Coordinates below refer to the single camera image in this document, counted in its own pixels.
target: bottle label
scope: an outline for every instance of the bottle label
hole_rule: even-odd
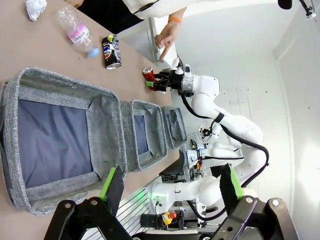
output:
[[[68,37],[74,44],[76,44],[81,42],[88,33],[88,28],[85,26],[85,24],[81,23],[74,32],[68,35]]]

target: storage bin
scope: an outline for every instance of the storage bin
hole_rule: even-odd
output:
[[[177,149],[187,141],[181,110],[178,107],[171,106],[164,106],[161,110],[167,145],[171,149]]]
[[[143,171],[168,155],[160,106],[139,100],[121,102],[128,172]]]
[[[1,93],[1,162],[15,207],[51,214],[102,188],[115,165],[126,175],[120,101],[108,89],[28,67]]]

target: soda can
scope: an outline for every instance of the soda can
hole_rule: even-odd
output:
[[[117,35],[109,35],[102,40],[106,69],[112,70],[122,66]]]
[[[143,74],[145,80],[150,81],[150,82],[156,82],[154,70],[151,66],[148,66],[145,69],[143,69],[142,74]]]

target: bolt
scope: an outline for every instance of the bolt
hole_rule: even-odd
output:
[[[245,199],[245,201],[246,201],[248,204],[252,204],[252,202],[253,202],[252,198],[250,198],[250,197],[247,197],[247,198]]]
[[[278,206],[279,206],[279,202],[278,202],[278,200],[273,200],[273,201],[272,201],[272,204],[273,204],[273,205],[275,205],[276,207],[278,207]]]

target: red soda can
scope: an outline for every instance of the red soda can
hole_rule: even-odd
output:
[[[142,74],[147,81],[150,81],[150,82],[157,81],[154,75],[154,70],[152,69],[151,66],[148,66],[145,69],[143,69]]]

